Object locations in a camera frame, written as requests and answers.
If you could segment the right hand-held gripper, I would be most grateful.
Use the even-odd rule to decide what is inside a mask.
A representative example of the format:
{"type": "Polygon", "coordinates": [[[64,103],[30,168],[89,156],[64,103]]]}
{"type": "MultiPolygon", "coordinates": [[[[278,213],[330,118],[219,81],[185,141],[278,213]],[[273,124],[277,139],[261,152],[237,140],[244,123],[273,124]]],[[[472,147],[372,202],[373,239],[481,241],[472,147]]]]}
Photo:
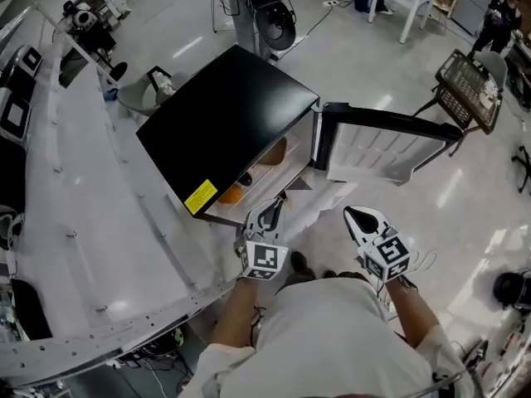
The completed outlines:
{"type": "Polygon", "coordinates": [[[404,275],[411,265],[411,251],[402,242],[398,232],[390,226],[388,219],[378,210],[366,206],[346,206],[343,219],[363,267],[384,284],[404,275]],[[378,233],[369,240],[365,234],[378,233]]]}

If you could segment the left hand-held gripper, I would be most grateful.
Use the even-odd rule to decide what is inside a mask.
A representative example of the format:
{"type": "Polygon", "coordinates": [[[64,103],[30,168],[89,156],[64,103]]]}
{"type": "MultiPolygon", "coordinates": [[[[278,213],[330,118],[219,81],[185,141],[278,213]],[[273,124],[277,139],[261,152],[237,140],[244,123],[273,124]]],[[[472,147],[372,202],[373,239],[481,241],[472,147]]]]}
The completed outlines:
{"type": "Polygon", "coordinates": [[[234,251],[241,262],[241,277],[272,280],[288,255],[284,242],[285,200],[263,201],[252,209],[234,251]]]}

